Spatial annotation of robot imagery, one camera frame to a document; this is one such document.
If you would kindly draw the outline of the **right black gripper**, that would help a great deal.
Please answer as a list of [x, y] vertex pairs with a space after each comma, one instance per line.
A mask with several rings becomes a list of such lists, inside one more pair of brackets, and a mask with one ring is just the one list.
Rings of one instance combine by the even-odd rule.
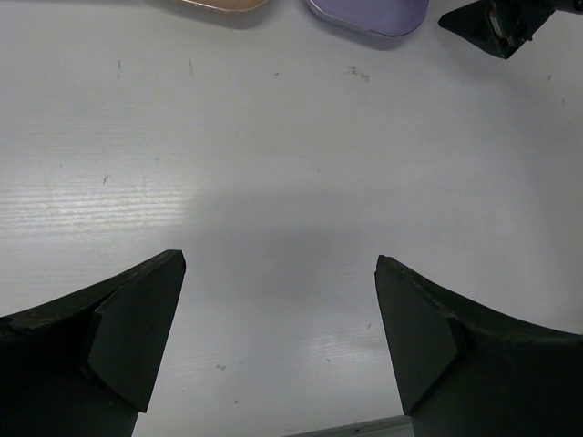
[[475, 1], [442, 15], [438, 24], [489, 55], [508, 59], [564, 5], [564, 1]]

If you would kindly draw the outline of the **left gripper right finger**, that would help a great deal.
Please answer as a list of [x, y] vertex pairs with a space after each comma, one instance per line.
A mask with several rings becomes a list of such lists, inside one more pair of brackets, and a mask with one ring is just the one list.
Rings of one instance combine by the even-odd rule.
[[374, 273], [417, 436], [579, 436], [582, 338], [507, 316], [382, 256]]

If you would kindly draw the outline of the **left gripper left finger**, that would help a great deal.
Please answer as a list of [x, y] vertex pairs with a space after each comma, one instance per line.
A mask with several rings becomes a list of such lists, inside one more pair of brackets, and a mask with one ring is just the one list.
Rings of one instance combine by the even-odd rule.
[[181, 251], [1, 319], [4, 436], [129, 436], [147, 411], [186, 273]]

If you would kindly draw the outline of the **purple plate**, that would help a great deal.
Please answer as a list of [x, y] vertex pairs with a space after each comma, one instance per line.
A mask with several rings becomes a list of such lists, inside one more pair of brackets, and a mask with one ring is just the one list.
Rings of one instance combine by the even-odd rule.
[[324, 21], [365, 34], [398, 37], [419, 27], [428, 0], [308, 0], [308, 8]]

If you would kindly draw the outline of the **brown plate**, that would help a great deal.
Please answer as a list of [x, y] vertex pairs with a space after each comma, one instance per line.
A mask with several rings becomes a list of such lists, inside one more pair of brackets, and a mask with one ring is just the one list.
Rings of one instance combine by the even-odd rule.
[[179, 2], [219, 13], [240, 14], [261, 7], [267, 0], [179, 0]]

